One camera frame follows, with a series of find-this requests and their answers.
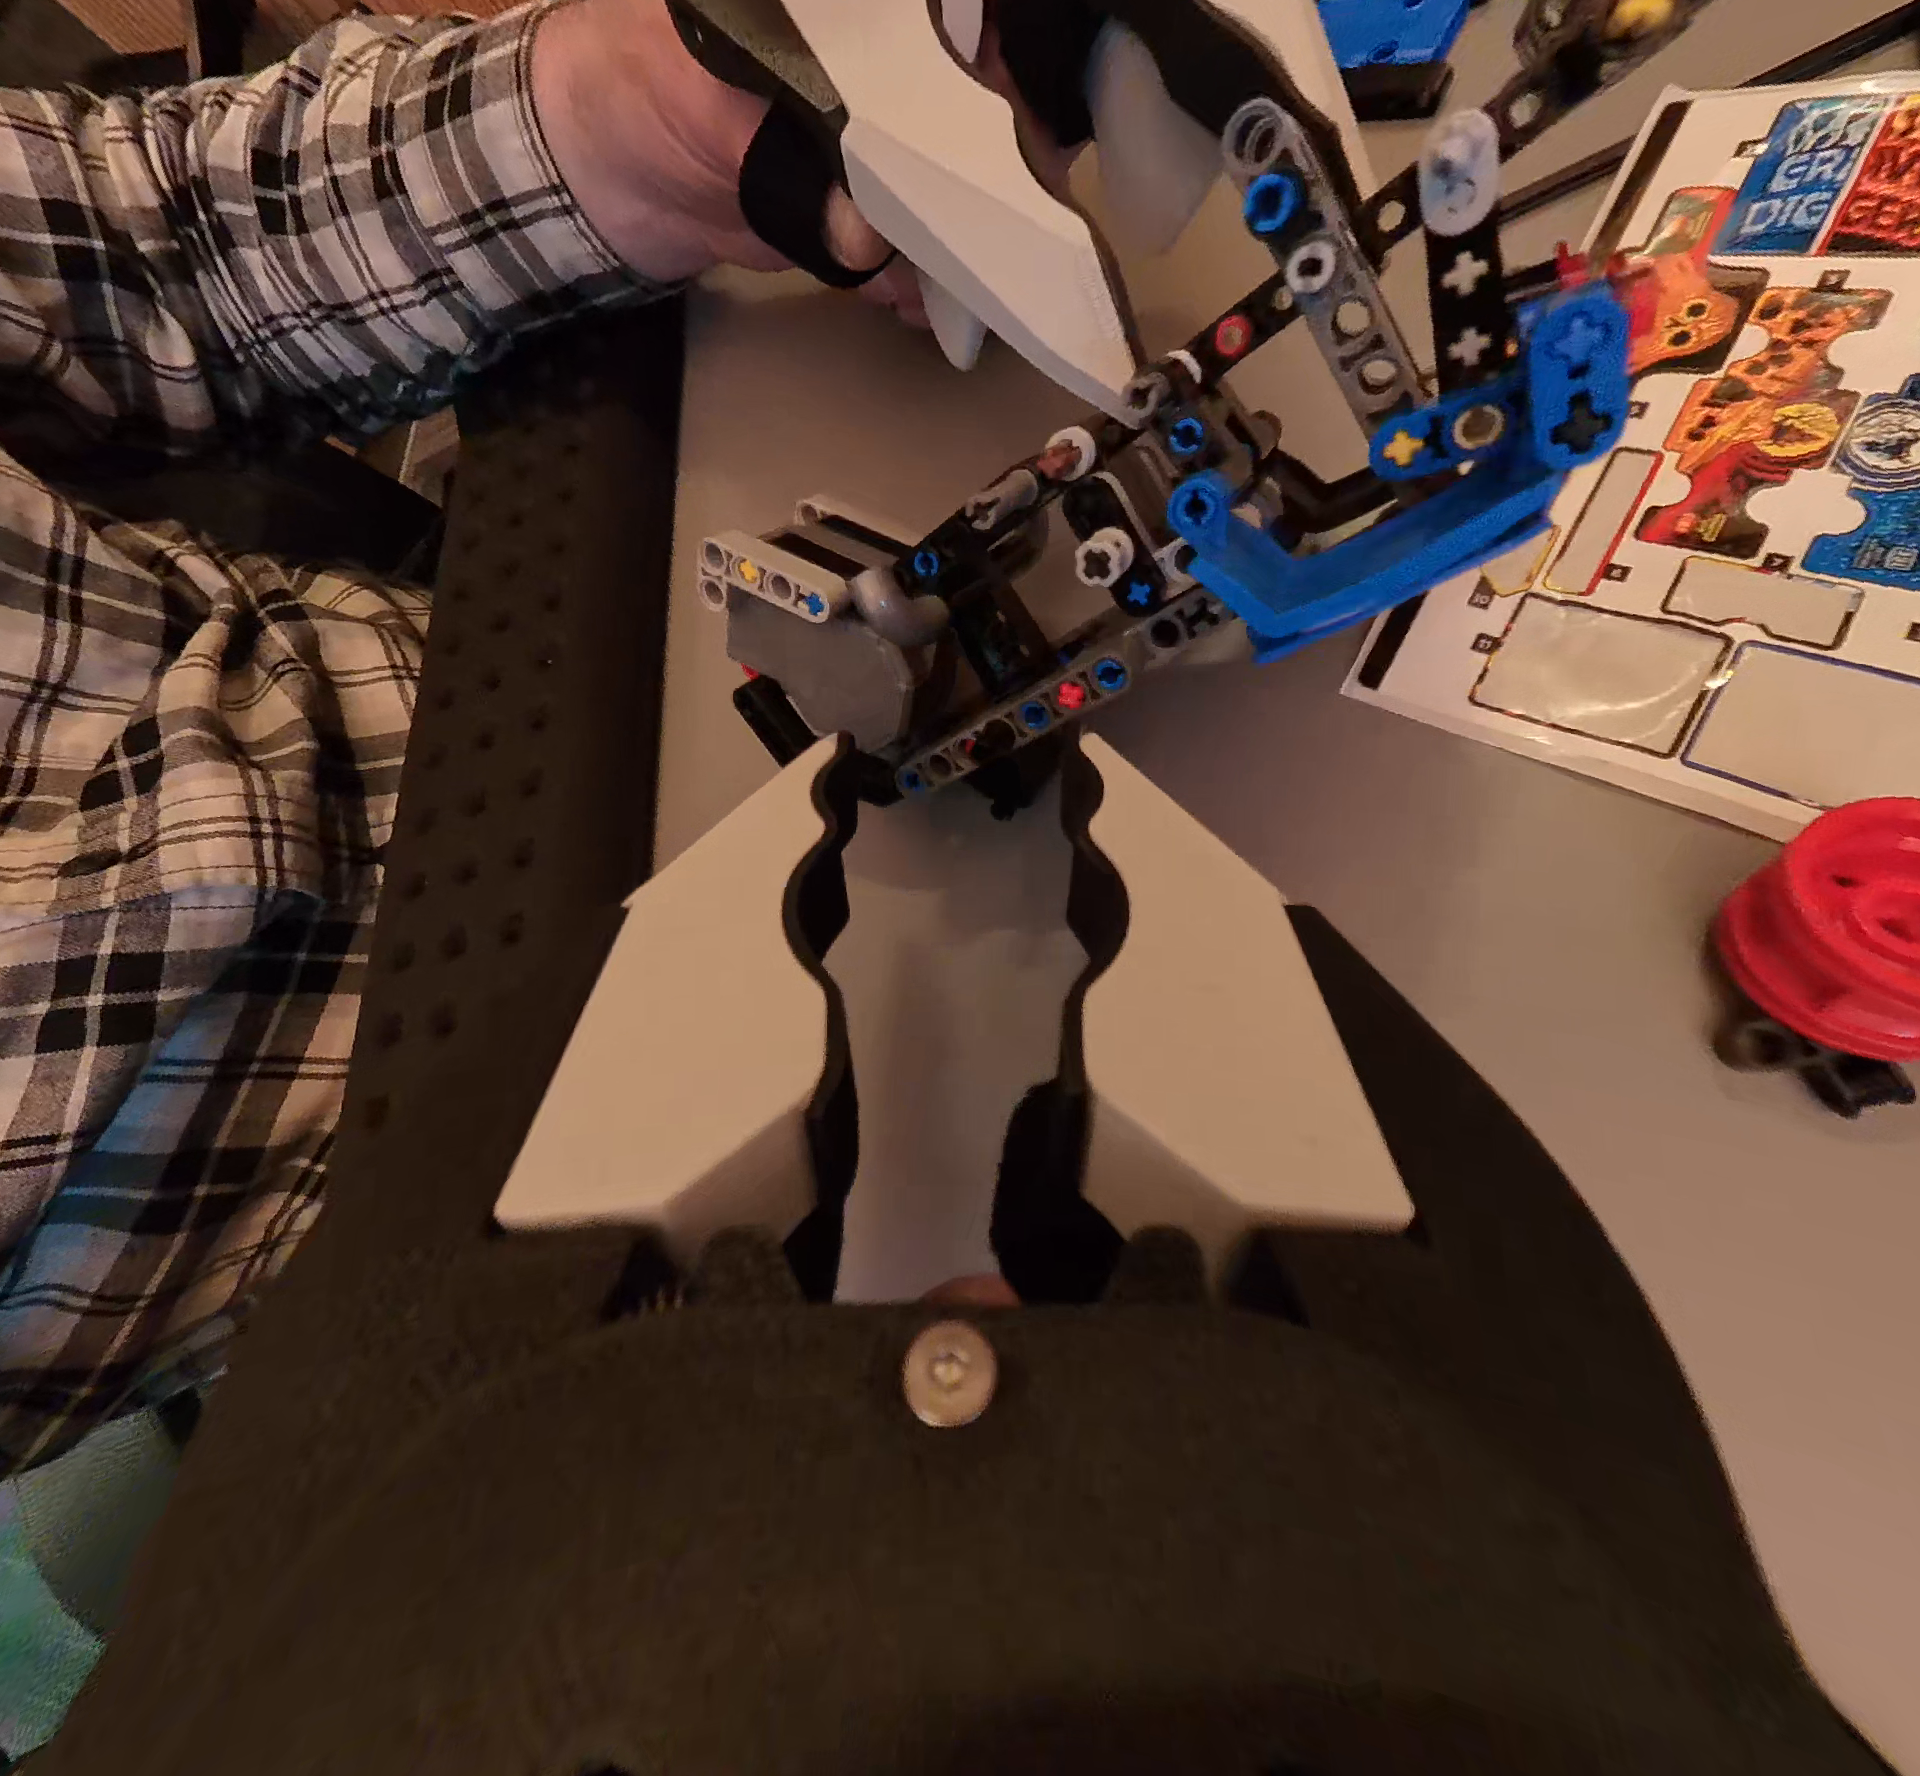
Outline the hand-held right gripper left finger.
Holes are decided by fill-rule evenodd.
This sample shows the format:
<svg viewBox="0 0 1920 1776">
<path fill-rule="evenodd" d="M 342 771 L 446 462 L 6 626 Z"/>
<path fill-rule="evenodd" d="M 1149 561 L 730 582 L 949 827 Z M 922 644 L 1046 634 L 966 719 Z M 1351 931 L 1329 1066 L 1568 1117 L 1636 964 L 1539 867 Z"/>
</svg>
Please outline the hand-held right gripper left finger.
<svg viewBox="0 0 1920 1776">
<path fill-rule="evenodd" d="M 844 731 L 638 886 L 491 1204 L 509 1233 L 625 1229 L 690 1271 L 768 1235 L 807 1299 L 836 1293 L 858 1163 L 844 996 L 856 830 Z"/>
</svg>

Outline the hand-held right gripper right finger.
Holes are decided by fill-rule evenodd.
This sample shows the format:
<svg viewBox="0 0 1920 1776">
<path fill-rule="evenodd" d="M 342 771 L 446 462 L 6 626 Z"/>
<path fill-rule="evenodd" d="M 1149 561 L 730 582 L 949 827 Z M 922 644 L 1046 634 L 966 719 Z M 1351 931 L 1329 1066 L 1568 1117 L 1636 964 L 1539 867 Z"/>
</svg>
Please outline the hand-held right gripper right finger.
<svg viewBox="0 0 1920 1776">
<path fill-rule="evenodd" d="M 1208 1292 L 1263 1233 L 1404 1235 L 1414 1198 L 1279 890 L 1096 734 L 1058 811 L 1082 965 L 990 1207 L 1019 1301 L 1098 1301 L 1143 1233 Z"/>
</svg>

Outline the blue and black toy chassis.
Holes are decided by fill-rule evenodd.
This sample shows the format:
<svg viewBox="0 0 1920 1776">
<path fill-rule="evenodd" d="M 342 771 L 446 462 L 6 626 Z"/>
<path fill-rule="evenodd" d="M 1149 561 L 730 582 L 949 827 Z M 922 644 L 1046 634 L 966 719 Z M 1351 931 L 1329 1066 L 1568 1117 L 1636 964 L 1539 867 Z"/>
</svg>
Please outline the blue and black toy chassis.
<svg viewBox="0 0 1920 1776">
<path fill-rule="evenodd" d="M 846 734 L 856 792 L 978 779 L 1002 817 L 1086 718 L 1223 624 L 1277 659 L 1531 541 L 1625 420 L 1627 301 L 1608 256 L 1504 276 L 1504 163 L 1714 0 L 1528 0 L 1513 69 L 1438 114 L 1359 202 L 1277 101 L 1164 252 L 1111 224 L 1096 145 L 1034 114 L 1034 0 L 986 0 L 978 65 L 1046 184 L 1098 228 L 1145 364 L 918 534 L 810 496 L 714 532 L 698 593 L 780 764 Z"/>
</svg>

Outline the person's left forearm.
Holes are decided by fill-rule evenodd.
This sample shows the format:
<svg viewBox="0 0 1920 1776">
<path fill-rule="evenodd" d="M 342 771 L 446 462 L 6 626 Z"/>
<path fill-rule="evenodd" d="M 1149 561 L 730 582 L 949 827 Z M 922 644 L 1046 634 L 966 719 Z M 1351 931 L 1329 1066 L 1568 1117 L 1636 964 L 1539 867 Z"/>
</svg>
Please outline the person's left forearm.
<svg viewBox="0 0 1920 1776">
<path fill-rule="evenodd" d="M 3 89 L 3 457 L 368 437 L 536 331 L 660 300 L 536 116 L 563 5 L 344 15 L 253 74 L 144 93 Z"/>
</svg>

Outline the grey desk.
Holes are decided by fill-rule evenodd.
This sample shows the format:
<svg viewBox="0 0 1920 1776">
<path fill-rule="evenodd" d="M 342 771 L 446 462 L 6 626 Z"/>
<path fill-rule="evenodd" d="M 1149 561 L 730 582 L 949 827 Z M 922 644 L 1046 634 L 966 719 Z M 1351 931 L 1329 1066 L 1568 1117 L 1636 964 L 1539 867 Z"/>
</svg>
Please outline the grey desk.
<svg viewBox="0 0 1920 1776">
<path fill-rule="evenodd" d="M 1539 180 L 1638 132 L 1667 84 L 1739 84 L 1908 0 L 1720 0 L 1510 163 Z M 876 303 L 716 272 L 686 296 L 656 853 L 769 777 L 684 556 L 827 494 L 939 520 L 1077 404 L 1005 347 L 956 371 Z M 1916 1772 L 1916 1116 L 1845 1121 L 1729 1072 L 1699 930 L 1762 838 L 1339 694 L 1351 635 L 1177 664 L 1091 719 L 1320 913 L 1543 1141 L 1653 1308 L 1774 1598 L 1863 1736 Z M 916 1297 L 990 1266 L 1004 1124 L 1054 1067 L 1080 967 L 1052 795 L 863 811 L 844 857 L 859 1163 L 836 1293 Z"/>
</svg>

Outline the person's left hand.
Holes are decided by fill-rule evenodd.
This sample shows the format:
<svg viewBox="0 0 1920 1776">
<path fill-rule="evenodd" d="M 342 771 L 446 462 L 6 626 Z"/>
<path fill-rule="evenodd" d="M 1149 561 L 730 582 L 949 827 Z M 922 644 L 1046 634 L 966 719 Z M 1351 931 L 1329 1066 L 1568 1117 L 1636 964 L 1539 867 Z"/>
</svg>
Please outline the person's left hand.
<svg viewBox="0 0 1920 1776">
<path fill-rule="evenodd" d="M 737 196 L 768 105 L 695 62 L 666 0 L 558 0 L 529 63 L 545 151 L 625 270 L 686 284 L 719 267 L 792 267 Z"/>
</svg>

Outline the blue toy panel block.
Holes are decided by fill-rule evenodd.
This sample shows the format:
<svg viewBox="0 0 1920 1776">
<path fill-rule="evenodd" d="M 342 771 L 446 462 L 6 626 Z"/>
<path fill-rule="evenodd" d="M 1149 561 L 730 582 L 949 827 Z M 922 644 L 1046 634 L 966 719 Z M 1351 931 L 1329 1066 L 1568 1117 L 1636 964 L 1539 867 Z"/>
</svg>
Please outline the blue toy panel block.
<svg viewBox="0 0 1920 1776">
<path fill-rule="evenodd" d="M 1424 67 L 1446 62 L 1476 0 L 1315 0 L 1335 67 Z"/>
</svg>

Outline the black dimpled pad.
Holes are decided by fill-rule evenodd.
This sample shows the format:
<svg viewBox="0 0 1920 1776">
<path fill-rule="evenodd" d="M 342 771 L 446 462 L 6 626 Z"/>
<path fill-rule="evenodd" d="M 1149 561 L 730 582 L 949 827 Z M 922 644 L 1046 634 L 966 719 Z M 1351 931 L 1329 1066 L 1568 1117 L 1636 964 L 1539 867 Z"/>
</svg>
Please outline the black dimpled pad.
<svg viewBox="0 0 1920 1776">
<path fill-rule="evenodd" d="M 619 900 L 653 867 L 686 301 L 461 396 L 419 697 L 325 1218 L 416 1260 L 495 1229 Z"/>
</svg>

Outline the person's plaid shirt torso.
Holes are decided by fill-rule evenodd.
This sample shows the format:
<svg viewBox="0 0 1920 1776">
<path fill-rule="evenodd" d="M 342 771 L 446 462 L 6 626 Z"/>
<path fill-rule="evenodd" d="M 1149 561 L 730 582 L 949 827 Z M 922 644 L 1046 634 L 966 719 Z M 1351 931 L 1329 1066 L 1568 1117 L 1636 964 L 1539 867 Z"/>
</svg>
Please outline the person's plaid shirt torso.
<svg viewBox="0 0 1920 1776">
<path fill-rule="evenodd" d="M 323 1202 L 428 589 L 3 460 L 2 1464 L 222 1348 Z"/>
</svg>

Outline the red toy wheel rim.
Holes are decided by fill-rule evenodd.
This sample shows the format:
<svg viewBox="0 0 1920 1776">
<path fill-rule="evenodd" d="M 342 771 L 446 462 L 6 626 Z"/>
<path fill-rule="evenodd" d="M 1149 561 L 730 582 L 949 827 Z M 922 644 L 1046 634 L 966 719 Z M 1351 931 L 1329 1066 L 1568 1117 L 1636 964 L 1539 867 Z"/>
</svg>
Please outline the red toy wheel rim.
<svg viewBox="0 0 1920 1776">
<path fill-rule="evenodd" d="M 1731 985 L 1809 1043 L 1917 1056 L 1917 800 L 1844 803 L 1720 903 L 1710 944 Z"/>
</svg>

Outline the colourful sticker sheet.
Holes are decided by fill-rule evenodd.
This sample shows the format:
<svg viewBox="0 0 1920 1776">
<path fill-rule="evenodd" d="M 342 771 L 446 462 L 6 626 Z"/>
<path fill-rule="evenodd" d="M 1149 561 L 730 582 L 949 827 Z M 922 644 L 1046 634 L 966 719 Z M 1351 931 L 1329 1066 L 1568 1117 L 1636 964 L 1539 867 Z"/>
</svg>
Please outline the colourful sticker sheet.
<svg viewBox="0 0 1920 1776">
<path fill-rule="evenodd" d="M 1618 437 L 1341 696 L 1779 841 L 1913 800 L 1916 74 L 1664 91 L 1587 248 Z"/>
</svg>

